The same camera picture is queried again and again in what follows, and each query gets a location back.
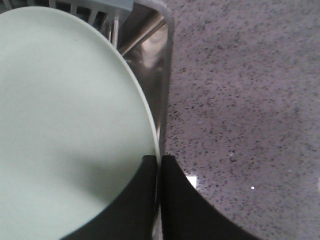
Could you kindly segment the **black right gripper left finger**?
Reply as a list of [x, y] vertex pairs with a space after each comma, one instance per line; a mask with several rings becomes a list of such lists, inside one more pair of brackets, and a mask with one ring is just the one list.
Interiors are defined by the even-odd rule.
[[124, 190], [101, 213], [64, 240], [151, 240], [157, 214], [157, 158], [142, 157]]

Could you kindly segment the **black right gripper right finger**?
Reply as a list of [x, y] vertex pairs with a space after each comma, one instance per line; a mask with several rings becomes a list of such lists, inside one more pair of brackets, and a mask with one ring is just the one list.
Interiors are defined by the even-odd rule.
[[256, 239], [210, 205], [172, 155], [161, 159], [160, 207], [165, 240]]

